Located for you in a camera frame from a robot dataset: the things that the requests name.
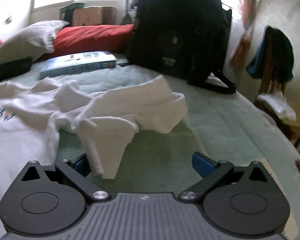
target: bed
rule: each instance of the bed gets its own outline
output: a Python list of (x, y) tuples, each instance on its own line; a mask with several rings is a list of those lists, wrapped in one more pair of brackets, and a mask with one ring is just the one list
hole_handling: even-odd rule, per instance
[[(118, 63), (126, 61), (123, 55), (116, 56)], [(29, 73), (12, 80), (34, 86), (39, 81), (42, 64), (35, 63)], [(141, 84), (157, 76), (158, 73), (136, 65), (117, 65), (114, 69), (55, 79), (76, 80), (80, 90), (90, 94)], [(295, 166), (300, 155), (293, 145), (271, 119), (240, 93), (221, 95), (189, 86), (184, 80), (165, 78), (174, 92), (186, 96), (187, 116), (169, 134), (149, 131), (136, 134), (125, 150), (114, 180), (92, 174), (88, 179), (109, 192), (178, 194), (201, 179), (191, 165), (191, 155), (195, 151), (217, 161), (231, 161), (234, 165), (259, 160), (272, 173), (290, 203), (291, 215), (285, 235), (288, 239), (300, 240), (300, 174)], [(83, 153), (77, 135), (61, 130), (57, 158), (74, 159)]]

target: curtain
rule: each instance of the curtain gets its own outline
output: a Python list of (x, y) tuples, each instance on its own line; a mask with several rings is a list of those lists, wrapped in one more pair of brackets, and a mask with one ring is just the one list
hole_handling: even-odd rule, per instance
[(253, 33), (253, 21), (257, 10), (257, 0), (239, 0), (238, 10), (245, 32), (241, 37), (238, 46), (232, 52), (229, 66), (231, 68), (244, 67), (248, 55)]

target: folded white cloth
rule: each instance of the folded white cloth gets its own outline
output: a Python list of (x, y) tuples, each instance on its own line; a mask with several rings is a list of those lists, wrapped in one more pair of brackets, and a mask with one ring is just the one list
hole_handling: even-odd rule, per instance
[[(46, 78), (32, 89), (0, 84), (0, 200), (29, 160), (55, 162), (58, 129), (77, 132), (91, 170), (113, 179), (135, 133), (168, 133), (186, 115), (184, 95), (163, 76), (132, 87), (85, 95), (76, 82)], [(0, 221), (0, 237), (5, 233)]]
[(296, 112), (289, 105), (282, 91), (275, 90), (271, 94), (260, 94), (257, 99), (266, 102), (280, 119), (297, 120)]

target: backpack strap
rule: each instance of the backpack strap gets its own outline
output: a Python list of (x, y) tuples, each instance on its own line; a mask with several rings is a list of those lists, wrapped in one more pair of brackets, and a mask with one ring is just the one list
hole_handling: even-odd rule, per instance
[(224, 94), (224, 95), (231, 95), (236, 93), (236, 85), (234, 83), (232, 83), (230, 80), (228, 80), (221, 71), (215, 71), (213, 72), (214, 76), (217, 77), (218, 79), (221, 80), (221, 82), (223, 82), (225, 85), (227, 85), (228, 87), (222, 87), (219, 85), (214, 85), (214, 84), (210, 84), (207, 83), (206, 80), (204, 82), (201, 82), (200, 84), (196, 83), (195, 86), (200, 87), (200, 88), (204, 88), (207, 90), (211, 90), (220, 94)]

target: round black disc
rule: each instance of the round black disc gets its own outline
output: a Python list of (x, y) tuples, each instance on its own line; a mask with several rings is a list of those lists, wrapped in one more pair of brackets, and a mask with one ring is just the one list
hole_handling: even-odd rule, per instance
[(240, 237), (261, 237), (278, 232), (290, 215), (289, 204), (281, 192), (244, 192), (240, 185), (216, 188), (207, 194), (202, 205), (210, 222)]
[(32, 185), (27, 187), (31, 192), (7, 192), (1, 201), (0, 218), (9, 231), (48, 235), (68, 228), (84, 214), (86, 203), (77, 190), (55, 183)]

